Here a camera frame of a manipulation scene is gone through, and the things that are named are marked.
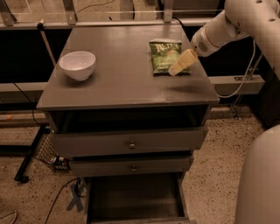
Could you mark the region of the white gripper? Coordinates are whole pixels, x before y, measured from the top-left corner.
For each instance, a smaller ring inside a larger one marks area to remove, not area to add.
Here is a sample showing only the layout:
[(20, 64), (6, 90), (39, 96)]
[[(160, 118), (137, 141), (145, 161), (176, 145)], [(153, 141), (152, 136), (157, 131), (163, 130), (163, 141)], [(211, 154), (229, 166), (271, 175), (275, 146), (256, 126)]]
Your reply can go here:
[(200, 57), (208, 57), (213, 53), (216, 53), (219, 48), (214, 46), (208, 39), (206, 28), (201, 27), (194, 33), (191, 40), (191, 46), (194, 49), (184, 50), (178, 60), (169, 68), (168, 73), (171, 76), (175, 76), (194, 64), (198, 55)]

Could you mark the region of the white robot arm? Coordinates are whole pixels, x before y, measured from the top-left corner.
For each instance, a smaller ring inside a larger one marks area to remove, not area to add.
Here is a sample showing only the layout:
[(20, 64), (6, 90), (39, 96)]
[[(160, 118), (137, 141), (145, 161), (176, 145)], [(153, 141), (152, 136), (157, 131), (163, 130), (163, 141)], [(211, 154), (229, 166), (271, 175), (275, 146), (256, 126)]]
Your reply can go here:
[[(250, 36), (280, 76), (279, 27), (277, 0), (226, 0), (224, 11), (193, 35), (191, 53), (182, 53), (169, 74), (176, 75), (197, 57)], [(280, 224), (280, 125), (264, 131), (245, 157), (234, 224)]]

